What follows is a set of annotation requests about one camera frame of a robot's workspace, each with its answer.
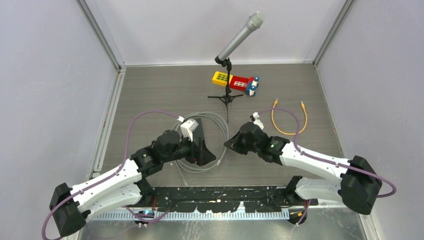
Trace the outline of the black network switch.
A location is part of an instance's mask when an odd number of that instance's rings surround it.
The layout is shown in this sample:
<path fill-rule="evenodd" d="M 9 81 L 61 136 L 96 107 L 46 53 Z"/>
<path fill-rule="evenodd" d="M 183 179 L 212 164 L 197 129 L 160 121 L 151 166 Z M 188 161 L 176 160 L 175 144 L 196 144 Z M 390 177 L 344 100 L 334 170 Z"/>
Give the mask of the black network switch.
<path fill-rule="evenodd" d="M 203 157 L 203 148 L 206 146 L 205 134 L 203 129 L 202 119 L 199 117 L 193 118 L 197 122 L 197 127 L 192 131 L 192 158 L 195 163 L 199 163 Z"/>

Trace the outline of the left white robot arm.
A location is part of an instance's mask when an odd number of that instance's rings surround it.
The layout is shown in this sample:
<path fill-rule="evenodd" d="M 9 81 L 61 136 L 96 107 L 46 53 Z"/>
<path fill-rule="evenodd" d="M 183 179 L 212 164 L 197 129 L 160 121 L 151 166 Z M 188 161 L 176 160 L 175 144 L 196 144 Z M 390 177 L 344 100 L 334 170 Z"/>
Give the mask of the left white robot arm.
<path fill-rule="evenodd" d="M 43 227 L 53 218 L 59 237 L 81 230 L 93 217 L 115 208 L 139 204 L 148 207 L 154 192 L 146 178 L 163 169 L 165 163 L 185 159 L 204 166 L 216 160 L 203 136 L 194 132 L 195 119 L 179 118 L 180 130 L 166 130 L 150 145 L 126 158 L 120 165 L 86 182 L 68 186 L 65 182 L 53 191 Z"/>

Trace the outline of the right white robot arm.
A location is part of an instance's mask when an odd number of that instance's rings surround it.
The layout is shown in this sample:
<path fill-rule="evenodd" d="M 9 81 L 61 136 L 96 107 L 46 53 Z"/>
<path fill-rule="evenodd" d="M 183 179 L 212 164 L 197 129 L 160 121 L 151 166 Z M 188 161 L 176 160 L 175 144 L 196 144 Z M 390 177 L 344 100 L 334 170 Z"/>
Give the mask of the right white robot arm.
<path fill-rule="evenodd" d="M 241 155 L 252 152 L 265 162 L 319 176 L 318 179 L 293 176 L 282 192 L 289 205 L 321 199 L 340 202 L 356 213 L 369 215 L 382 187 L 382 181 L 374 177 L 375 171 L 363 157 L 347 159 L 308 152 L 286 138 L 268 136 L 253 122 L 243 124 L 224 146 Z"/>

